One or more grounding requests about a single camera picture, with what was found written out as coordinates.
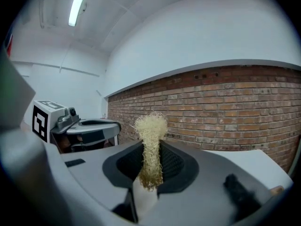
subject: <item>gray machine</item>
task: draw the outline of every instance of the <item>gray machine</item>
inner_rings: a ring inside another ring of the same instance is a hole
[[[142,166],[142,142],[60,154],[53,144],[43,142],[32,132],[20,130],[34,91],[6,57],[1,59],[4,61],[1,75],[6,78],[0,80],[0,95],[4,98],[0,112],[1,165],[50,224],[250,226],[267,216],[284,195],[271,197],[264,185],[219,155],[161,141],[164,183],[158,187],[157,204],[138,221],[132,184]],[[7,96],[3,88],[13,86],[15,93]],[[53,133],[66,130],[70,135],[75,131],[84,135],[101,128],[98,124],[98,129],[93,125],[91,130],[86,130],[87,121],[77,120],[71,127],[67,123],[65,126],[64,121],[70,120],[68,113],[60,117],[62,120]],[[36,128],[42,121],[37,115]]]
[[[117,144],[121,125],[108,119],[80,119],[74,107],[49,100],[35,100],[32,109],[32,131],[45,142],[59,146],[68,140],[68,152],[103,148],[105,140]]]

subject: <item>fluorescent light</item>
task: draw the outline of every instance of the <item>fluorescent light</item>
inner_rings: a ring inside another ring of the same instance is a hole
[[[77,17],[79,15],[79,9],[82,4],[83,0],[73,0],[70,16],[69,16],[69,25],[75,26]]]

